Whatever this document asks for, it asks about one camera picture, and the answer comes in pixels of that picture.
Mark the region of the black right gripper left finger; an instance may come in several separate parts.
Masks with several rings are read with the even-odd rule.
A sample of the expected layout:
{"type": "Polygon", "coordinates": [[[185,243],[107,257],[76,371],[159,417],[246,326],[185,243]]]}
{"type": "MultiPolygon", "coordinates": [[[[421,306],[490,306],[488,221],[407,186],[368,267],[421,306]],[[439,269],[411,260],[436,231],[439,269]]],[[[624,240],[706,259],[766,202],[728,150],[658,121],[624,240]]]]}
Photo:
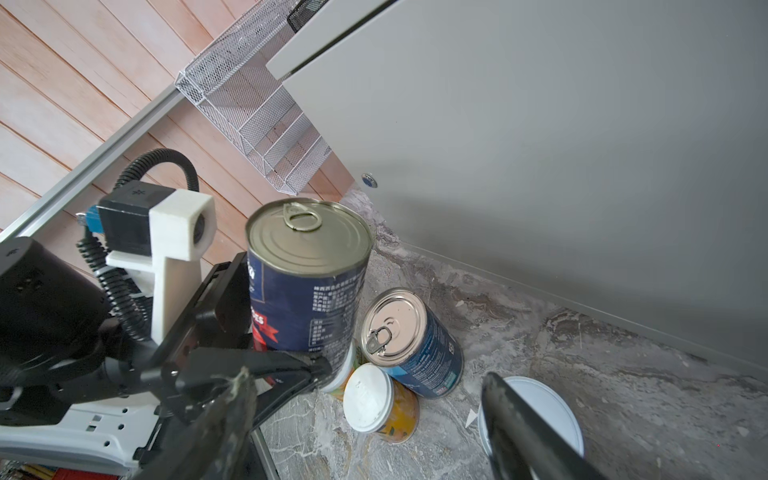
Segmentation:
{"type": "Polygon", "coordinates": [[[243,368],[227,389],[139,479],[256,479],[258,453],[251,431],[257,406],[256,379],[243,368]]]}

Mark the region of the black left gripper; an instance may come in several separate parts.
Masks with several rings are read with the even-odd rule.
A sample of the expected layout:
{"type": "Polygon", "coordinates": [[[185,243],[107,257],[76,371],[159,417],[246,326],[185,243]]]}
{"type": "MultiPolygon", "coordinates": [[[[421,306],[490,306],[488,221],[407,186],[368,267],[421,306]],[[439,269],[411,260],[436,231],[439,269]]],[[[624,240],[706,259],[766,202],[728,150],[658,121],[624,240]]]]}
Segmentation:
{"type": "Polygon", "coordinates": [[[109,307],[36,240],[2,243],[2,425],[57,425],[75,404],[151,393],[184,423],[242,398],[258,428],[332,378],[319,353],[238,349],[250,326],[244,252],[212,268],[160,344],[132,339],[109,307]]]}

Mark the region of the dark blue tomato can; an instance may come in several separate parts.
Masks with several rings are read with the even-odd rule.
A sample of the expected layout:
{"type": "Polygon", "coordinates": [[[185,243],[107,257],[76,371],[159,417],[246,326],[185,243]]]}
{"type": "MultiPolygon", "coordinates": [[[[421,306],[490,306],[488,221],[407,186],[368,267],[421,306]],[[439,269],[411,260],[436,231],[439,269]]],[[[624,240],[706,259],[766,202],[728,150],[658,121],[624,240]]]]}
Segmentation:
{"type": "Polygon", "coordinates": [[[347,207],[312,198],[263,205],[245,228],[255,350],[345,362],[375,239],[347,207]]]}

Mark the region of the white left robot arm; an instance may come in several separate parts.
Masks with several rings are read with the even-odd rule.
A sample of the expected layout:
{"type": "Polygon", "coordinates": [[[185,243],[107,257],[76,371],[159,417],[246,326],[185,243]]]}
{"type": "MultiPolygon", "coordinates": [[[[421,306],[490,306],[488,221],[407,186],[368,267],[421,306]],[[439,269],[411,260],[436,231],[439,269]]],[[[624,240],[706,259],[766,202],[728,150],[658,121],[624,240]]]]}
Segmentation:
{"type": "Polygon", "coordinates": [[[1,245],[1,454],[135,479],[255,479],[253,431],[329,378],[328,361],[257,352],[246,262],[140,260],[156,320],[40,243],[1,245]]]}

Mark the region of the blue soup can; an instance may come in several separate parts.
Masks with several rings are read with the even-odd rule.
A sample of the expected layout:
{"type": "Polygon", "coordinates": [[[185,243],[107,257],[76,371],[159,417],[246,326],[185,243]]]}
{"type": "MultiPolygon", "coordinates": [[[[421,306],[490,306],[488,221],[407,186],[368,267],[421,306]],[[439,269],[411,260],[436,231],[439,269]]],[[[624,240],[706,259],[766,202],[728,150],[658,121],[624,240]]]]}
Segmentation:
{"type": "Polygon", "coordinates": [[[370,363],[423,398],[444,397],[460,381],[464,357],[458,341],[408,289],[387,290],[373,301],[359,342],[370,363]]]}

